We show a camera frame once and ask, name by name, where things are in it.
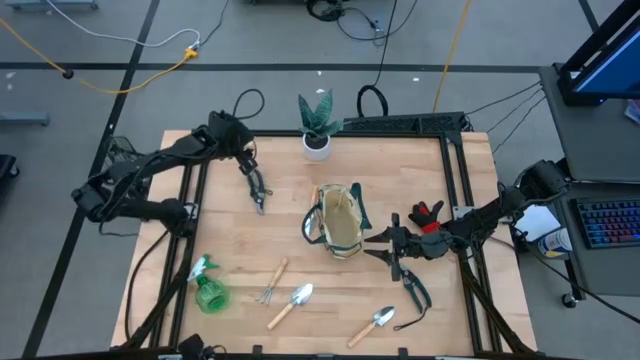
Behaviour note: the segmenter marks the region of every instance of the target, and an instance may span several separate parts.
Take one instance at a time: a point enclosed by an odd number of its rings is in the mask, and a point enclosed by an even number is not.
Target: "wooden tabletop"
[[[186,135],[167,131],[162,146]],[[483,133],[464,133],[473,197],[482,206],[497,196],[496,171],[488,138]],[[413,320],[418,312],[402,282],[392,282],[389,268],[362,252],[348,260],[332,258],[323,246],[311,246],[300,234],[304,214],[310,208],[314,185],[360,182],[373,229],[370,236],[391,224],[391,213],[401,214],[402,225],[419,233],[406,215],[419,200],[434,204],[445,201],[439,219],[450,219],[447,190],[439,142],[436,139],[333,138],[330,158],[313,163],[303,155],[299,137],[258,137],[259,169],[273,196],[266,200],[265,215],[256,214],[246,179],[235,161],[212,162],[202,203],[194,261],[209,254],[220,269],[207,275],[226,284],[231,305],[224,311],[205,315],[195,302],[195,284],[189,285],[181,337],[198,333],[206,344],[223,345],[230,352],[251,352],[260,344],[265,353],[397,354],[406,347],[411,355],[472,355],[462,281],[456,256],[449,252],[433,261],[404,259],[421,279],[433,300],[433,308],[417,324],[401,331],[393,326]],[[450,148],[459,201],[462,202],[455,152]],[[149,198],[177,197],[182,168],[154,177]],[[195,190],[193,176],[191,196]],[[164,228],[158,222],[142,224],[132,268]],[[496,238],[509,241],[506,227]],[[155,304],[166,257],[168,240],[143,263],[134,285],[131,327],[137,327]],[[536,348],[531,320],[512,250],[488,241],[484,246],[496,307],[523,342]],[[273,292],[270,306],[255,301],[269,283],[283,257],[289,265]],[[274,330],[267,324],[289,302],[291,292],[313,283],[309,302],[296,307]],[[116,323],[112,343],[124,342],[124,304]],[[375,328],[353,349],[350,337],[365,327],[373,314],[395,306],[396,315]],[[478,306],[479,318],[484,313]],[[173,304],[166,311],[173,316]],[[165,321],[163,344],[167,343],[170,321]],[[489,348],[482,328],[485,348]]]

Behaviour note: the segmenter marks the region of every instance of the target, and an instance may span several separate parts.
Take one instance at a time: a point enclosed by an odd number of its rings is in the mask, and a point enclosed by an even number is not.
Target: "red glove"
[[[438,201],[433,205],[433,210],[430,211],[427,204],[420,201],[418,204],[413,205],[413,211],[409,214],[409,219],[420,226],[425,234],[439,231],[438,213],[443,205],[444,201]]]

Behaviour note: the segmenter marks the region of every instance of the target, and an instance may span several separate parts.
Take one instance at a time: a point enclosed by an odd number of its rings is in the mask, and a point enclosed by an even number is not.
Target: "gray floor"
[[[136,37],[150,1],[102,1],[101,9],[95,13],[68,10],[92,30]],[[230,1],[223,26],[195,62],[379,61],[381,49],[349,40],[334,24],[310,18],[299,4],[301,1],[261,0],[257,7],[244,0]],[[408,0],[399,3],[397,19],[403,18],[411,4]],[[619,0],[589,3],[598,21],[602,21]],[[390,0],[355,0],[353,4],[381,24],[390,14]],[[163,1],[149,39],[157,41],[184,26],[206,33],[222,5],[219,0]],[[463,6],[463,0],[419,0],[413,18],[391,39],[387,63],[443,64]],[[81,34],[56,15],[14,13],[0,7],[0,17],[57,61],[127,63],[133,50],[131,44]],[[345,19],[345,27],[368,36],[369,29],[366,24],[361,27],[360,20]],[[577,0],[476,1],[453,63],[548,65],[566,60],[589,33]],[[145,49],[141,62],[176,61],[192,41],[189,36],[182,35],[165,47]],[[0,62],[39,61],[6,31],[0,31],[0,44],[5,50],[0,52]],[[4,76],[14,72],[10,78]],[[137,71],[133,83],[153,73]],[[120,85],[123,74],[78,71],[78,75],[110,88]],[[0,358],[11,358],[19,357],[24,348],[73,216],[69,193],[89,172],[114,97],[87,91],[50,70],[7,69],[0,75],[0,109],[48,111],[53,117],[49,127],[0,127],[0,153],[18,156],[22,169],[11,191],[2,194],[0,208]],[[116,133],[129,137],[141,151],[153,150],[165,129],[191,128],[205,122],[211,110],[230,110],[237,95],[250,87],[261,89],[267,100],[262,114],[248,121],[252,128],[296,128],[297,94],[313,99],[321,96],[319,89],[333,89],[336,118],[351,117],[356,114],[358,89],[375,75],[359,71],[176,72],[128,96]],[[439,79],[437,72],[385,72],[379,87],[385,92],[392,113],[429,112]],[[439,111],[470,111],[535,81],[535,74],[451,73]],[[476,130],[489,129],[524,98],[526,95],[472,115]],[[538,98],[491,132],[494,147]],[[245,101],[240,107],[243,113],[258,106],[256,98],[247,97]],[[380,112],[370,97],[365,98],[364,107],[366,114]],[[534,161],[561,156],[549,109],[543,102],[496,153],[496,163],[500,178],[511,181]],[[135,222],[111,226],[118,230],[137,228]],[[39,355],[108,347],[133,247],[133,239],[99,237],[95,226],[83,226]],[[541,350],[589,359],[640,358],[636,341],[640,328],[636,325],[593,300],[575,310],[566,310],[558,301],[558,296],[568,289],[566,284],[535,259],[523,258],[521,272]],[[607,299],[636,315],[640,313],[637,298]]]

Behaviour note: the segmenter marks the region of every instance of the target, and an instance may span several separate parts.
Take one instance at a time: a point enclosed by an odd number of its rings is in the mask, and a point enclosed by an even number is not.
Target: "computer keyboard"
[[[465,117],[462,112],[376,116],[344,119],[346,130],[380,131],[415,134],[440,134],[462,131]]]
[[[640,246],[640,199],[574,199],[590,249]]]

